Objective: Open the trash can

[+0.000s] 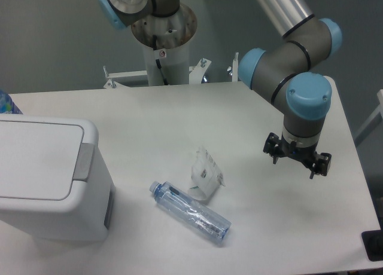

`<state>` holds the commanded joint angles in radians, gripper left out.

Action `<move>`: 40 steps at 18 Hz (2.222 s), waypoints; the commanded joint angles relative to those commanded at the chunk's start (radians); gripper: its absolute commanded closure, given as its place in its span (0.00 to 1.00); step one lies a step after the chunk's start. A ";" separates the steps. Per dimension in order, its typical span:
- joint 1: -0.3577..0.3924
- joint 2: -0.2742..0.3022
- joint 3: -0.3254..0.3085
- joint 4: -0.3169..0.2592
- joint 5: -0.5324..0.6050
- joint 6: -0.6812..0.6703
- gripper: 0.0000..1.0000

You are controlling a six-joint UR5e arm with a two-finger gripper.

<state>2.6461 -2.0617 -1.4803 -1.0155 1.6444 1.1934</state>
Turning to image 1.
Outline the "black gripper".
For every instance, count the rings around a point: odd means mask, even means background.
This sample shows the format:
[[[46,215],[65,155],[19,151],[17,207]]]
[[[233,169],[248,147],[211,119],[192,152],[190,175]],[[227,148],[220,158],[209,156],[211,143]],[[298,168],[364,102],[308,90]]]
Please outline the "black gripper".
[[[318,141],[314,142],[315,137],[310,138],[290,138],[286,133],[279,137],[274,133],[269,133],[263,147],[263,152],[272,157],[273,164],[276,164],[279,158],[288,157],[302,163],[306,168],[310,169],[310,179],[315,175],[327,176],[332,155],[322,152],[316,154]]]

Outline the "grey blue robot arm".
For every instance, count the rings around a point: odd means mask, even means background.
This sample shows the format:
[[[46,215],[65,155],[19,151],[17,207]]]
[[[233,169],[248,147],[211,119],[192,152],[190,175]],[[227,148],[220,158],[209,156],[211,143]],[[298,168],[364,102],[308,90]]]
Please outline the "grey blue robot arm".
[[[183,48],[196,32],[194,12],[180,0],[98,0],[116,29],[131,28],[146,50],[149,85],[188,84],[189,55]],[[288,157],[311,175],[328,174],[332,156],[316,151],[330,109],[332,87],[311,69],[342,45],[340,27],[318,19],[304,0],[258,0],[284,43],[275,51],[254,48],[237,76],[284,116],[281,136],[271,133],[264,152],[274,161]]]

